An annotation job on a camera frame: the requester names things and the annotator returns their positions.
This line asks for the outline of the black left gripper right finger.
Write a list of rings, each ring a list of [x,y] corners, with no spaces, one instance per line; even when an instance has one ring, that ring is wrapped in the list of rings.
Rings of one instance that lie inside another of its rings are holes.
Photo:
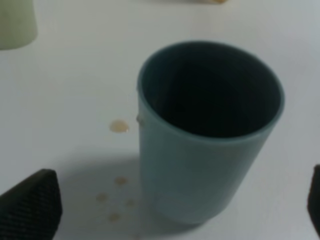
[[[313,169],[313,176],[307,198],[307,210],[318,236],[320,236],[320,165]]]

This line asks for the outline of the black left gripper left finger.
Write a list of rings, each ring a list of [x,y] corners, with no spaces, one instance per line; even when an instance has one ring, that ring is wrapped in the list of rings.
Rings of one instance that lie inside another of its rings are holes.
[[[41,169],[0,196],[0,238],[52,240],[62,215],[57,173]]]

